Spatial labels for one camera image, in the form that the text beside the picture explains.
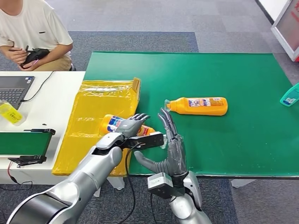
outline green table mat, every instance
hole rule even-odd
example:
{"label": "green table mat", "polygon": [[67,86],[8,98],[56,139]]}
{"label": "green table mat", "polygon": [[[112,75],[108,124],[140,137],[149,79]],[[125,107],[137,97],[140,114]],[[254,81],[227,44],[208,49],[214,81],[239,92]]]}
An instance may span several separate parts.
{"label": "green table mat", "polygon": [[0,155],[45,155],[52,135],[34,132],[0,132]]}
{"label": "green table mat", "polygon": [[[157,131],[165,132],[156,116],[165,99],[227,99],[221,117],[171,113],[183,136],[187,167],[197,175],[299,175],[299,103],[279,103],[291,84],[273,54],[94,52],[85,80],[134,77],[141,79],[137,112],[150,115],[146,124]],[[166,150],[143,154],[161,161]],[[152,173],[134,156],[130,172]]]}

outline human hand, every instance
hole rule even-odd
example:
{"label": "human hand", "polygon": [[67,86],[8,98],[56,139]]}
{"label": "human hand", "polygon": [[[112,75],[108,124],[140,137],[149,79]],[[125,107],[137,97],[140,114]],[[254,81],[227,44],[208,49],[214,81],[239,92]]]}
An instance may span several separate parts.
{"label": "human hand", "polygon": [[24,63],[27,53],[22,48],[11,48],[6,53],[7,57],[17,64]]}
{"label": "human hand", "polygon": [[28,64],[25,64],[23,66],[23,68],[22,68],[20,65],[18,65],[18,66],[19,66],[20,70],[21,70],[21,71],[33,71],[33,70],[35,70],[38,67],[41,66],[41,63],[39,60],[35,60],[35,61],[29,62]]}

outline laptop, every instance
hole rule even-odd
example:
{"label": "laptop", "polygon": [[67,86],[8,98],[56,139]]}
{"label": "laptop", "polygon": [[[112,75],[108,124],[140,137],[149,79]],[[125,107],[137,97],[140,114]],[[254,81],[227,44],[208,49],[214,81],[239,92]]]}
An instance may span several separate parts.
{"label": "laptop", "polygon": [[0,76],[0,99],[17,110],[34,80],[34,76]]}

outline orange plastic bottle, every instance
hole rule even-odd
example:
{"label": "orange plastic bottle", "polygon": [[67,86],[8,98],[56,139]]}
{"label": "orange plastic bottle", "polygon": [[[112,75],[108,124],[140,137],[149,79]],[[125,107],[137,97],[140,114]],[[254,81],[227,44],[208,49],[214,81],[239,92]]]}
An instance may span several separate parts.
{"label": "orange plastic bottle", "polygon": [[222,116],[227,111],[227,101],[223,97],[179,98],[165,100],[165,109],[180,114]]}
{"label": "orange plastic bottle", "polygon": [[[109,132],[114,132],[117,127],[120,125],[122,121],[125,119],[111,114],[107,114],[103,118],[100,126],[100,134],[105,135]],[[142,125],[138,131],[138,136],[150,135],[150,133],[155,132],[153,128]]]}

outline silver robotic arm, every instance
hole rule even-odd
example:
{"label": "silver robotic arm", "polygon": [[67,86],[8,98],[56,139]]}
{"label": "silver robotic arm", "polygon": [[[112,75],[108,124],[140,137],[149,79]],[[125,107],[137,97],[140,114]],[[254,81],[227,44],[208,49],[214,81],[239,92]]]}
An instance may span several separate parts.
{"label": "silver robotic arm", "polygon": [[154,162],[145,158],[140,151],[134,152],[141,165],[157,173],[147,180],[150,192],[171,198],[172,212],[180,224],[211,224],[202,210],[202,195],[196,175],[188,171],[183,138],[179,135],[172,117],[164,109],[158,116],[163,122],[168,139],[168,157]]}
{"label": "silver robotic arm", "polygon": [[149,118],[137,114],[124,120],[116,132],[108,133],[93,146],[64,181],[45,192],[32,195],[18,205],[7,224],[75,224],[90,199],[122,158],[122,149],[161,146],[162,133],[136,137]]}
{"label": "silver robotic arm", "polygon": [[[162,110],[168,139],[168,158],[153,162],[137,151],[140,164],[158,173],[148,178],[149,191],[171,198],[171,207],[181,224],[211,224],[202,211],[202,196],[194,173],[187,171],[183,138],[177,133],[171,116]],[[83,209],[122,158],[122,149],[138,145],[139,150],[164,144],[163,134],[137,137],[150,118],[136,114],[122,121],[114,133],[103,136],[64,181],[32,195],[15,208],[7,224],[76,224]]]}

